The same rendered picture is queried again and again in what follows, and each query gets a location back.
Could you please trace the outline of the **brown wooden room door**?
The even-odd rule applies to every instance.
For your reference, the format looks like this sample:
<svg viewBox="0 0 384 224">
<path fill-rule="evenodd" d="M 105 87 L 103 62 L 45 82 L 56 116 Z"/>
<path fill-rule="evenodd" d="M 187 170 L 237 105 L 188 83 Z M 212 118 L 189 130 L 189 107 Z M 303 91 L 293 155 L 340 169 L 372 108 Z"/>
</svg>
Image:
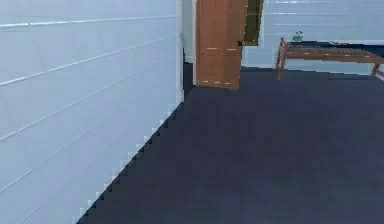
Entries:
<svg viewBox="0 0 384 224">
<path fill-rule="evenodd" d="M 247 0 L 197 0 L 196 85 L 238 89 Z"/>
</svg>

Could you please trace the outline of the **dark olive framed picture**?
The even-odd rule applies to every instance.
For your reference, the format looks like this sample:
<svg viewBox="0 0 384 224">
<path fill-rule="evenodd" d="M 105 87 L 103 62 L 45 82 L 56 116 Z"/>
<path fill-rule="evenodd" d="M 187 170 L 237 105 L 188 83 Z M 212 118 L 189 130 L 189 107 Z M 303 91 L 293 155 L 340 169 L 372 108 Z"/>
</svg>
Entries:
<svg viewBox="0 0 384 224">
<path fill-rule="evenodd" d="M 259 44 L 260 26 L 264 0 L 247 0 L 246 25 L 244 42 L 246 46 L 257 46 Z"/>
</svg>

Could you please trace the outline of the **brown wooden table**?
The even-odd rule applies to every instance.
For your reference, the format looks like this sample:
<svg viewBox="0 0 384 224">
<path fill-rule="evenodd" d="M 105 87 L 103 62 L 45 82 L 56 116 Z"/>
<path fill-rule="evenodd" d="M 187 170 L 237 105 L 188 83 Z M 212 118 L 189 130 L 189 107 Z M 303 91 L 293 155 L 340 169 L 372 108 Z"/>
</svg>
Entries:
<svg viewBox="0 0 384 224">
<path fill-rule="evenodd" d="M 284 77 L 284 67 L 288 59 L 370 63 L 374 65 L 371 75 L 384 78 L 384 70 L 380 69 L 380 66 L 384 65 L 384 45 L 318 41 L 287 42 L 282 38 L 276 61 L 279 80 Z"/>
</svg>

